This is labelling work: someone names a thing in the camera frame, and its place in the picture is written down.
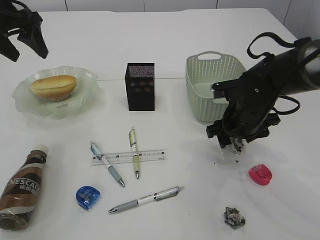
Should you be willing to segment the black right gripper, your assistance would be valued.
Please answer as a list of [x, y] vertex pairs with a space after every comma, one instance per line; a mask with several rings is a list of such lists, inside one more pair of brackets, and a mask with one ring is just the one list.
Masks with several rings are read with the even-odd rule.
[[242, 150], [243, 139], [249, 143], [265, 138], [270, 134], [268, 128], [280, 122], [271, 109], [279, 97], [282, 80], [277, 74], [283, 63], [284, 54], [271, 54], [237, 78], [238, 96], [228, 101], [222, 119], [206, 128], [209, 138], [218, 138], [221, 149], [232, 144], [230, 138], [237, 138], [237, 148]]

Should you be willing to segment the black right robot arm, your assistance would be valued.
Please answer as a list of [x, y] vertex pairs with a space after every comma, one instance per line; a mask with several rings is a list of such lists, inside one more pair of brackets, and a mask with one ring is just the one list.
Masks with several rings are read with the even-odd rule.
[[287, 42], [273, 32], [263, 32], [254, 38], [273, 39], [287, 48], [275, 55], [270, 52], [253, 54], [263, 59], [240, 77], [214, 83], [211, 87], [216, 99], [224, 98], [228, 105], [220, 120], [207, 126], [208, 138], [217, 137], [220, 147], [242, 147], [269, 136], [269, 127], [280, 123], [280, 116], [297, 112], [301, 104], [291, 96], [320, 88], [320, 41], [310, 37]]

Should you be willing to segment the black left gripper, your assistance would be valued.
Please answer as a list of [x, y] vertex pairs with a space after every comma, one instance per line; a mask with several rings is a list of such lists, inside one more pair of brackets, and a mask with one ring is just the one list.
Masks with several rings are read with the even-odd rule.
[[0, 1], [0, 54], [16, 62], [19, 51], [9, 37], [18, 35], [17, 39], [30, 47], [39, 57], [46, 59], [49, 50], [45, 44], [41, 24], [43, 19], [36, 11], [31, 11], [19, 0]]

